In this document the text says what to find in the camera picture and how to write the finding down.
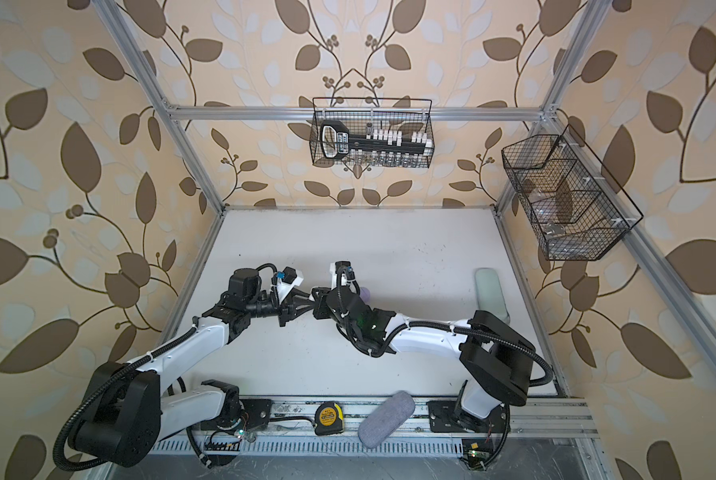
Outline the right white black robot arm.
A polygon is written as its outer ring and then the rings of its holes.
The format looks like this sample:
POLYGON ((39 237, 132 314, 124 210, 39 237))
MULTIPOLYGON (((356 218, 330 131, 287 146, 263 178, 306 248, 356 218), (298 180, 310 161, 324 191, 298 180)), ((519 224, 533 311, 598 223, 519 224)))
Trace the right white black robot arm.
POLYGON ((553 367, 536 347, 489 311, 434 321, 372 308, 349 287, 315 288, 314 316, 331 319, 362 354, 420 353, 459 361, 468 373, 458 409, 479 420, 499 407, 524 406, 529 389, 553 382, 553 367))

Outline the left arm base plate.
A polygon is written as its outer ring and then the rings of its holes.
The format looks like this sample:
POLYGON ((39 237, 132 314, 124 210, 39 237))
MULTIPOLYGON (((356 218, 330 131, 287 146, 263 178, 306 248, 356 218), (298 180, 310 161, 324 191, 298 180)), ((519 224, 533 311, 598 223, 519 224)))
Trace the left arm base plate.
POLYGON ((273 400, 269 398, 242 398, 240 400, 240 433, 264 430, 270 422, 273 400))

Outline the black socket holder rail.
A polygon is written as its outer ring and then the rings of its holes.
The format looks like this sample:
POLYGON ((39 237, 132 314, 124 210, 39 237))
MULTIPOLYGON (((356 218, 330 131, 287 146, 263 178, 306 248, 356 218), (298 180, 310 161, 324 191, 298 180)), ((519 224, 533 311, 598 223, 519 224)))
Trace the black socket holder rail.
POLYGON ((313 126, 310 145, 316 160, 402 164, 429 162, 435 152, 434 138, 425 130, 406 131, 405 123, 391 129, 383 122, 348 124, 325 120, 313 126))

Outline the purple earbud charging case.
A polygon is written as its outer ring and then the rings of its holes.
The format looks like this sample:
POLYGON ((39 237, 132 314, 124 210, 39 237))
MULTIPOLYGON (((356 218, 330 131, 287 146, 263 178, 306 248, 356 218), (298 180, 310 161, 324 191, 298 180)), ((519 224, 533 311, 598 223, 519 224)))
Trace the purple earbud charging case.
POLYGON ((366 287, 362 287, 360 291, 360 297, 365 303, 369 303, 371 301, 370 290, 366 287))

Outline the green glasses case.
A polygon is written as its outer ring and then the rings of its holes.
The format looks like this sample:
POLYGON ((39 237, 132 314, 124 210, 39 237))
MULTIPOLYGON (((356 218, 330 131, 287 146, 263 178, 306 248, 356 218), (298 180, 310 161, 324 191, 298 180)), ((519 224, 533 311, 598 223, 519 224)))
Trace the green glasses case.
POLYGON ((510 315, 497 271, 481 268, 475 272, 474 278, 479 310, 487 311, 505 324, 510 324, 510 315))

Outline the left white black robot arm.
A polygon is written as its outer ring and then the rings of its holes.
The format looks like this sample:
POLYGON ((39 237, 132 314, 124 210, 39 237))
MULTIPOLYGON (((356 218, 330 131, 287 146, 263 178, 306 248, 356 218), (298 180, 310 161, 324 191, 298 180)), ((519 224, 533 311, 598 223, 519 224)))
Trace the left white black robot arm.
POLYGON ((109 361, 93 374, 84 399, 61 428, 53 447, 55 466, 66 472, 107 462, 131 467, 159 441, 205 421, 237 432, 249 427, 238 386, 204 380, 193 389, 169 394, 185 374, 210 354, 236 340, 256 318, 277 317, 280 325, 313 310, 319 292, 300 289, 299 272, 274 269, 271 287, 262 287, 260 268, 236 270, 217 303, 192 320, 182 335, 127 363, 109 361))

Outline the aluminium frame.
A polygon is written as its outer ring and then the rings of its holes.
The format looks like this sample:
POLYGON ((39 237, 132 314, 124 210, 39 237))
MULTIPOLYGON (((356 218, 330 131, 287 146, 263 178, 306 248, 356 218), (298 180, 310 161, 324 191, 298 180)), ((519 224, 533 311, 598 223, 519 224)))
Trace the aluminium frame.
POLYGON ((716 479, 716 1, 112 1, 211 205, 496 207, 618 479, 716 479), (631 230, 539 252, 504 147, 571 127, 631 230))

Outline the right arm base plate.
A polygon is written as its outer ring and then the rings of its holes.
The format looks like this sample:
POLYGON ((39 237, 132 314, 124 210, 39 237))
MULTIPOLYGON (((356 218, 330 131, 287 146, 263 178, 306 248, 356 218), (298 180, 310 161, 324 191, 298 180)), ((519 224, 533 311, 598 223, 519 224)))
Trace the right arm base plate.
POLYGON ((430 430, 433 433, 496 434, 510 431, 509 409, 498 404, 484 419, 460 408, 453 400, 427 402, 430 430))

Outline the yellow black tape measure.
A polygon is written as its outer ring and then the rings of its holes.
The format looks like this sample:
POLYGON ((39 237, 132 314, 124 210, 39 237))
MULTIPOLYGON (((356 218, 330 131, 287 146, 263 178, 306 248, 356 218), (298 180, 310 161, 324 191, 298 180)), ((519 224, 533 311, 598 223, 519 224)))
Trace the yellow black tape measure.
POLYGON ((322 403, 316 410, 314 420, 316 436, 338 435, 345 430, 343 410, 335 401, 322 403))

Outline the grey fabric glasses case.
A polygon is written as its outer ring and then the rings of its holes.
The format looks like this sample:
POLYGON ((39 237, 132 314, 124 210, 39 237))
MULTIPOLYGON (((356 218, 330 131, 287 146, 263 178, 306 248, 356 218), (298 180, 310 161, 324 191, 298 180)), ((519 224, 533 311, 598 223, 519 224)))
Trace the grey fabric glasses case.
POLYGON ((411 394, 399 391, 386 399, 360 424, 358 438, 367 449, 375 449, 396 432, 415 412, 411 394))

